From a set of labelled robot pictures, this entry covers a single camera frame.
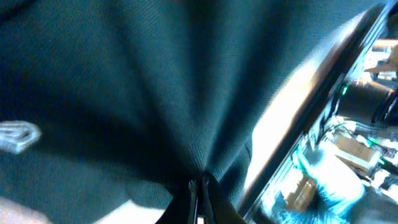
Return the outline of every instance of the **teal fabric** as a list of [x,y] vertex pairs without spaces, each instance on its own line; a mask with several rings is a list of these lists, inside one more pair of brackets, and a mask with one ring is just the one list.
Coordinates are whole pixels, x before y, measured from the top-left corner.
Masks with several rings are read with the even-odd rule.
[[209,171],[236,206],[273,94],[377,2],[2,0],[0,119],[43,136],[0,154],[1,195],[90,223],[129,198],[165,208]]

